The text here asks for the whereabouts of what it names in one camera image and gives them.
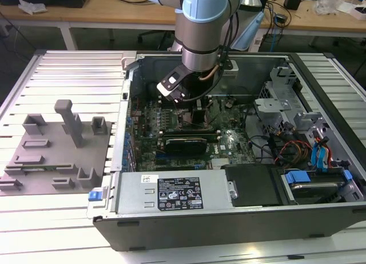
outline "motherboard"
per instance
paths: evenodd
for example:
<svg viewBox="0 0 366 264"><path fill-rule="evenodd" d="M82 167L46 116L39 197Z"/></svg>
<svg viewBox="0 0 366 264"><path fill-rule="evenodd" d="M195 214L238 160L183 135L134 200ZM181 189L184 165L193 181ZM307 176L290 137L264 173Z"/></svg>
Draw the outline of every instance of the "motherboard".
<svg viewBox="0 0 366 264"><path fill-rule="evenodd" d="M243 127L245 105L211 98L201 110L132 101L136 171L212 170L255 162Z"/></svg>

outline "red wire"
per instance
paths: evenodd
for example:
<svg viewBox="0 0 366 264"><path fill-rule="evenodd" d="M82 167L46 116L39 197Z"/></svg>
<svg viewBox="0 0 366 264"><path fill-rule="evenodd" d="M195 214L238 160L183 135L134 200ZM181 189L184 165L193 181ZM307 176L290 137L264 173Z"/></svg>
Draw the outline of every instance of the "red wire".
<svg viewBox="0 0 366 264"><path fill-rule="evenodd" d="M316 142L319 142L321 141L321 139L319 137L315 138L315 141ZM331 161L332 161L332 150L327 146L327 145L324 145L324 147L327 148L328 150L328 159L327 159L327 164L328 164L328 167L329 168L332 168L333 166L331 165Z"/></svg>
<svg viewBox="0 0 366 264"><path fill-rule="evenodd" d="M286 149L286 147L287 147L290 143L294 143L294 144L296 144L296 143L301 143L301 144L304 144L306 147L310 148L311 150L313 149L313 148L311 148L310 144L309 144L309 143L307 143L307 142L304 142L304 141L301 141L301 140L291 140L291 141L287 142L287 143L282 147L282 149L281 149L281 151L280 151L280 154L282 154L282 152ZM274 163L276 163L278 160L279 160L279 158L277 157L277 158L274 160Z"/></svg>

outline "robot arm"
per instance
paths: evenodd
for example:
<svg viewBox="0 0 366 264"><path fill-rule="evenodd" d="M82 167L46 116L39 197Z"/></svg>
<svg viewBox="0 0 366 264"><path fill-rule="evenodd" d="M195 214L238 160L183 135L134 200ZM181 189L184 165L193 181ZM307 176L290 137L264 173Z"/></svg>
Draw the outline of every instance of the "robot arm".
<svg viewBox="0 0 366 264"><path fill-rule="evenodd" d="M218 59L219 45L224 39L226 42L223 45L227 47L234 42L234 38L230 40L228 35L236 30L232 21L235 12L240 9L240 13L247 14L244 17L248 18L248 15L252 17L261 10L259 0L150 1L173 7L177 13L175 44L181 45L182 65L169 73L157 86L167 99L175 102L187 101L185 97L189 93L181 84L183 80L203 74L212 77L222 66L222 57Z"/></svg>

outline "white paper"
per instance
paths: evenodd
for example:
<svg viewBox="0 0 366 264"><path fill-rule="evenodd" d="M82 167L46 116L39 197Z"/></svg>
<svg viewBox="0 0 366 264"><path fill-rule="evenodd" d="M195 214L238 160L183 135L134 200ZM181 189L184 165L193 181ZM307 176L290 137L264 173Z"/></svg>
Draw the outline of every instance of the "white paper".
<svg viewBox="0 0 366 264"><path fill-rule="evenodd" d="M158 178L158 174L143 174L141 175L141 183L157 183Z"/></svg>
<svg viewBox="0 0 366 264"><path fill-rule="evenodd" d="M44 13L47 11L46 6L42 3L33 4L25 2L24 0L19 0L19 9L25 11L26 13L33 15L33 13Z"/></svg>
<svg viewBox="0 0 366 264"><path fill-rule="evenodd" d="M354 9L357 5L352 4L352 3L348 3L348 2L342 2L341 4L339 4L339 6L337 7L338 11L342 11L343 13L349 14L349 12Z"/></svg>

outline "warning label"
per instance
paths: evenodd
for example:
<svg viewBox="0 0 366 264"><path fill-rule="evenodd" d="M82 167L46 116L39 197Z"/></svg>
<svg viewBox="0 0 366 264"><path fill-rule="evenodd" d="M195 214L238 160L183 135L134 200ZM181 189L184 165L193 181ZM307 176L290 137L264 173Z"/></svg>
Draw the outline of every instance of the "warning label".
<svg viewBox="0 0 366 264"><path fill-rule="evenodd" d="M158 179L158 208L161 211L203 209L200 178Z"/></svg>

